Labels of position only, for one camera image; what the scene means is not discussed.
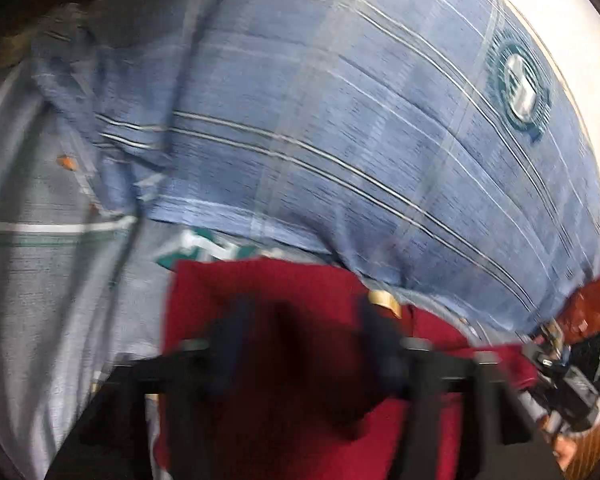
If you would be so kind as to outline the right human hand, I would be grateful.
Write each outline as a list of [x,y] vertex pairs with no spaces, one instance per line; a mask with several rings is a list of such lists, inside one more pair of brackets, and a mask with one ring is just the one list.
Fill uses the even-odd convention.
[[563,424],[562,416],[556,411],[551,411],[550,414],[543,415],[538,420],[542,435],[552,447],[554,459],[560,469],[566,471],[576,456],[578,445],[575,440],[562,434],[560,428]]

